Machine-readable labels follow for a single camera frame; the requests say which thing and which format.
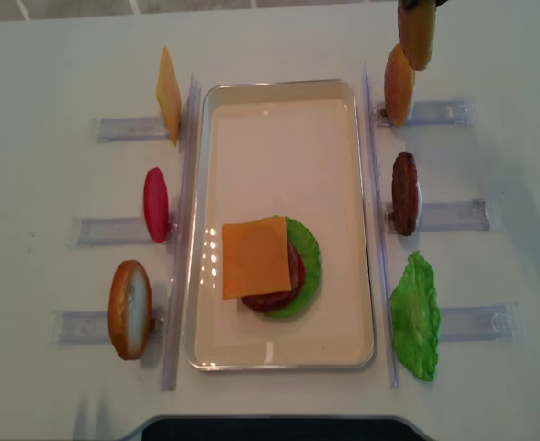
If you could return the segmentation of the orange cheese slice in tray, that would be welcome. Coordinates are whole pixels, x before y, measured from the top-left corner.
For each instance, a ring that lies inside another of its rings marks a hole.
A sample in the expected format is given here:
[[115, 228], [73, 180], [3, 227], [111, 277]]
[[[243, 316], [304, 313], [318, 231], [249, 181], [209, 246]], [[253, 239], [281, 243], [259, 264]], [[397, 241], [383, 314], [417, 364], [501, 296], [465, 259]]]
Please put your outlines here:
[[225, 300], [291, 290], [284, 217], [228, 223], [221, 237]]

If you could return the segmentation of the upright red tomato slice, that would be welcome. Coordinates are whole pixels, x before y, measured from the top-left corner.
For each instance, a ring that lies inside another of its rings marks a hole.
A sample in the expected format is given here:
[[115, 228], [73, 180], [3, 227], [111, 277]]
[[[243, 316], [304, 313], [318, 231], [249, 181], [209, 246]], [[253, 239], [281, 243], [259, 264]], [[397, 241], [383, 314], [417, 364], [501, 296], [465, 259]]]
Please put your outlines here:
[[152, 240], [162, 243], [169, 232], [169, 198], [159, 167], [149, 170], [143, 188], [143, 214]]

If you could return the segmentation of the clear lettuce holder strip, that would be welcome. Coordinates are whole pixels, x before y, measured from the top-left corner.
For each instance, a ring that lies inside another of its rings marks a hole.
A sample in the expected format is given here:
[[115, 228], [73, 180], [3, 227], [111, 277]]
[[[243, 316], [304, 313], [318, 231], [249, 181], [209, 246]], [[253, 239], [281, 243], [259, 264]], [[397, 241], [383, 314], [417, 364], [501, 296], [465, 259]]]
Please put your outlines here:
[[443, 343], [521, 340], [517, 302], [441, 309], [439, 341]]

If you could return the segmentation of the dark base at bottom edge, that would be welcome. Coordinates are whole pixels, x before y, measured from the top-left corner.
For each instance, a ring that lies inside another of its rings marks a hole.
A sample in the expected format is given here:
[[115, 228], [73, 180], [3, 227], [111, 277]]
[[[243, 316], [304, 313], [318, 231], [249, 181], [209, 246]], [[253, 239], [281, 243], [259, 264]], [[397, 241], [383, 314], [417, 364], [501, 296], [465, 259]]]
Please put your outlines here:
[[392, 418], [319, 416], [210, 416], [157, 419], [140, 440], [428, 440]]

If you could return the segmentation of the clear right bun holder strip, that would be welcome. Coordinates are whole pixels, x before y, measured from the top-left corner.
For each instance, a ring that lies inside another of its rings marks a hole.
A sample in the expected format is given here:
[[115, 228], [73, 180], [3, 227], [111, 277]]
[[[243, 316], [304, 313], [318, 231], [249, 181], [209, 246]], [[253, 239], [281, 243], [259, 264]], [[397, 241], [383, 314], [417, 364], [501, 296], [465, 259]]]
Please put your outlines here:
[[402, 126], [467, 126], [474, 115], [471, 99], [414, 101]]

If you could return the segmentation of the upright green lettuce leaf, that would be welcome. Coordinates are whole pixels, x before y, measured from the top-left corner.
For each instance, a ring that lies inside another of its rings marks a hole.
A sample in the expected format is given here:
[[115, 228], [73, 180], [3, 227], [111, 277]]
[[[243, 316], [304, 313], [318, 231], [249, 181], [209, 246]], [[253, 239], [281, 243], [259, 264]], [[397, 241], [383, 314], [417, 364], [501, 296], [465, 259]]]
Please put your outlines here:
[[422, 381], [434, 379], [441, 310], [432, 265], [415, 251], [389, 300], [393, 348], [399, 362]]

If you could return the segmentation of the clear left bun holder strip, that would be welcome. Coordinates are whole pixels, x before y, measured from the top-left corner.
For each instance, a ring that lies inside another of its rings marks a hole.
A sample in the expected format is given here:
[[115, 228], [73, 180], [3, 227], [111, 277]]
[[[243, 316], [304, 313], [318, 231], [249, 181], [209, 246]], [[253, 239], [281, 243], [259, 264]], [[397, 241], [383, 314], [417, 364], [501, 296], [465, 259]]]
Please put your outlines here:
[[52, 346], [110, 345], [106, 311], [54, 310]]

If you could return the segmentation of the clear patty holder strip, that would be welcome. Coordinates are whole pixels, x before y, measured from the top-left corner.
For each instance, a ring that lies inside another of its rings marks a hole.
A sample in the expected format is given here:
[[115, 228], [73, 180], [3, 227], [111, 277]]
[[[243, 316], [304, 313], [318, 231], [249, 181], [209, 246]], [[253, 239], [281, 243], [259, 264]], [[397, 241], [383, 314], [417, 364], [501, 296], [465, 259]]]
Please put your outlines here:
[[414, 233], [489, 231], [501, 226], [496, 206], [484, 198], [420, 203]]

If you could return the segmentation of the clear tomato holder strip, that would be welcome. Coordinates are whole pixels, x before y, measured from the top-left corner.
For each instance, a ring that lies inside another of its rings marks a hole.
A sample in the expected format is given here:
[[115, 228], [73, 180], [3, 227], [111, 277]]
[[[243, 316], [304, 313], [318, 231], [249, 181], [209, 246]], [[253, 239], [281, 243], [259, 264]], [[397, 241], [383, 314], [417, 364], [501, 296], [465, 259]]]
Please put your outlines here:
[[154, 243], [143, 218], [72, 218], [68, 245], [72, 248]]

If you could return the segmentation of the upright bun half on left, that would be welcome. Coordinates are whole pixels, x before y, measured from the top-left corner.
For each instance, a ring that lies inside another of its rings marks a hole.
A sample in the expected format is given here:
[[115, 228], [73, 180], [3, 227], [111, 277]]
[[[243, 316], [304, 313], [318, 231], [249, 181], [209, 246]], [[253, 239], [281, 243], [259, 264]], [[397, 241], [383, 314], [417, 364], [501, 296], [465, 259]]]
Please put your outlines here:
[[137, 260], [119, 264], [111, 283], [107, 324], [111, 344], [123, 360], [143, 354], [151, 329], [152, 288]]

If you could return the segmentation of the upright bun on right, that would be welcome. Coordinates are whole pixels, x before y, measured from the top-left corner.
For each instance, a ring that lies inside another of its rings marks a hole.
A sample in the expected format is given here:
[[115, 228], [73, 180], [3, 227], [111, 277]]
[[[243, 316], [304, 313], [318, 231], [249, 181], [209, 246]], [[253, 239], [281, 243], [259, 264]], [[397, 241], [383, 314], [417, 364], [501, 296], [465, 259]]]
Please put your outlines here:
[[402, 126], [409, 117], [414, 85], [415, 71], [398, 43], [388, 56], [384, 76], [385, 110], [395, 127]]

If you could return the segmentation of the green lettuce leaf in tray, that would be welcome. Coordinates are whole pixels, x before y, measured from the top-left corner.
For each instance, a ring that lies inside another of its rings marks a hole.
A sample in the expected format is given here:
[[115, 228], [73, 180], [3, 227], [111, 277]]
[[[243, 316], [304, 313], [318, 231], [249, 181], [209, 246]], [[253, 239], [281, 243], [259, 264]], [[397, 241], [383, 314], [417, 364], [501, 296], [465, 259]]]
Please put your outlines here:
[[304, 312], [314, 300], [321, 282], [321, 251], [312, 232], [300, 221], [285, 217], [287, 238], [293, 243], [305, 268], [305, 280], [298, 295], [285, 307], [266, 312], [271, 319], [286, 320]]

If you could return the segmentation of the clear cheese holder strip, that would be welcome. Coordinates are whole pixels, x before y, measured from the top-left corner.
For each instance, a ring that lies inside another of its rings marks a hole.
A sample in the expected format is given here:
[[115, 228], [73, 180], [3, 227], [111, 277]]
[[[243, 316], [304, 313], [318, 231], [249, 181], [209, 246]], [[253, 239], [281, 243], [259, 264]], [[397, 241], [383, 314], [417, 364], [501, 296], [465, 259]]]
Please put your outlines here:
[[161, 117], [94, 118], [90, 135], [98, 143], [169, 139]]

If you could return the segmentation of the upright cheese slice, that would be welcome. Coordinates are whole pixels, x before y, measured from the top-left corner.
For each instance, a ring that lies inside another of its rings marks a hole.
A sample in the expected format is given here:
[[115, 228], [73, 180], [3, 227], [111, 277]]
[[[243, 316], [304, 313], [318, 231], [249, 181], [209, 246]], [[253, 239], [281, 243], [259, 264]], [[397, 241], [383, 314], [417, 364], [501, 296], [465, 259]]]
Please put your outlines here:
[[173, 146], [178, 143], [182, 119], [182, 97], [170, 53], [163, 47], [156, 86], [156, 98]]

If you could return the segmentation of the sesame top bun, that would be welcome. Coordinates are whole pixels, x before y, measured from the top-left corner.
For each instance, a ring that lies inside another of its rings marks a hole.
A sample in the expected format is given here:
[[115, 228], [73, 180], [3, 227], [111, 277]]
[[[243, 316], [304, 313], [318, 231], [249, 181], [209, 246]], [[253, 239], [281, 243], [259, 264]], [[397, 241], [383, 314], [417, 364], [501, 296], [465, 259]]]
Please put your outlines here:
[[413, 9], [398, 1], [399, 42], [409, 65], [416, 71], [427, 68], [433, 50], [436, 6], [434, 0]]

